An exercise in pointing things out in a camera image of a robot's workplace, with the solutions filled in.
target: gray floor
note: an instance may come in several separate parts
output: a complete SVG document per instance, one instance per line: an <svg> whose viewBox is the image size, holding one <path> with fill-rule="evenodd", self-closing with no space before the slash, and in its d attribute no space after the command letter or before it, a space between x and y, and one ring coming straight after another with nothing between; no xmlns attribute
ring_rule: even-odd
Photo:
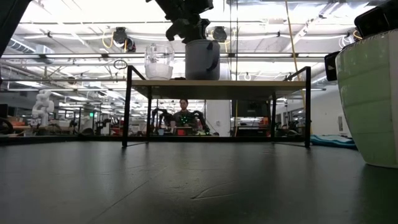
<svg viewBox="0 0 398 224"><path fill-rule="evenodd" d="M0 147L0 223L398 223L398 170L269 143Z"/></svg>

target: wooden tabletop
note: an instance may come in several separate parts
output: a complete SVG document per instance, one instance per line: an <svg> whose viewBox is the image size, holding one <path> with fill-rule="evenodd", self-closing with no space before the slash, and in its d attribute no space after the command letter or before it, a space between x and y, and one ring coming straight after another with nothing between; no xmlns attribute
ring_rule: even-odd
<svg viewBox="0 0 398 224"><path fill-rule="evenodd" d="M133 80L132 88L153 99L193 100L267 100L275 92L277 98L305 88L305 82L284 81L208 81L208 80Z"/></svg>

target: table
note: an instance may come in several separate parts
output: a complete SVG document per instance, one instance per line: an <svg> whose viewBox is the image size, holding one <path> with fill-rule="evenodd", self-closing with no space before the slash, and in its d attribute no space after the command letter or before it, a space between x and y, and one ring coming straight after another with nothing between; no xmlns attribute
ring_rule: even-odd
<svg viewBox="0 0 398 224"><path fill-rule="evenodd" d="M303 67L286 77L285 81L213 81L213 80L132 80L132 72L143 77L133 65L127 67L126 104L124 105L123 147L127 147L131 88L148 98L147 130L150 130L152 99L179 99L182 96L195 100L272 100L271 141L275 138L276 99L300 90L305 91L305 147L310 146L311 67ZM305 73L305 82L290 82Z"/></svg>

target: person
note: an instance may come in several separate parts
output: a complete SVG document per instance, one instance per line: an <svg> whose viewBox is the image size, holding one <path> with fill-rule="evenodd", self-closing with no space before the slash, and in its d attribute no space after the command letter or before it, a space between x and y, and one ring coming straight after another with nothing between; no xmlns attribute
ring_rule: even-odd
<svg viewBox="0 0 398 224"><path fill-rule="evenodd" d="M180 100L180 107L181 110L173 114L176 126L196 128L197 126L196 118L188 118L188 121L184 121L184 118L186 118L190 113L189 110L187 110L188 100Z"/></svg>

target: ceiling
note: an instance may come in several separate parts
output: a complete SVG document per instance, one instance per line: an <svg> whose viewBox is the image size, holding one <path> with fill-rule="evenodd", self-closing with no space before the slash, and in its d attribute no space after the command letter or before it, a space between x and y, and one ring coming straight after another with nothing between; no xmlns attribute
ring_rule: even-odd
<svg viewBox="0 0 398 224"><path fill-rule="evenodd" d="M284 1L238 5L229 5L227 0L213 2L215 8L204 12L201 17L211 21L207 30L209 39L215 26L224 27L228 40L227 44L221 44L221 53L292 52ZM295 51L325 54L341 49L344 45L353 42L355 17L376 4L368 1L348 3L289 1ZM145 0L36 0L30 3L13 39L33 49L37 45L44 45L56 54L124 53L123 48L115 45L107 48L104 43L111 44L109 37L116 27L125 27L127 34L134 39L139 53L144 53L151 43L167 45L176 53L184 53L185 45L181 40L169 42L165 38L165 31L170 25L155 1L146 3ZM21 54L21 52L7 48L5 54ZM14 68L23 68L34 73L31 76L25 74L24 78L27 80L38 77L49 78L48 74L51 73L50 78L112 79L110 82L101 82L101 88L126 87L124 82L114 80L116 73L120 80L126 71L115 69L114 60L111 59L55 59L52 63L46 64L34 60L3 58L0 62L2 68L9 69L10 72ZM144 58L128 62L145 74ZM299 60L297 66L323 68L323 60L322 57L319 60ZM285 75L295 72L292 59L282 60L277 57L266 61L238 59L238 64L234 59L229 65L225 63L222 67L232 79L238 74L238 80L243 80L247 78L246 73L248 73L252 81L281 80ZM184 70L184 59L176 59L173 76L183 77ZM13 83L13 86L27 87L17 83ZM76 85L61 83L57 87L84 88L82 82ZM94 98L95 95L96 93L87 93L86 97L89 100L98 100ZM119 98L116 101L122 102L123 99ZM203 109L200 103L193 103L192 106Z"/></svg>

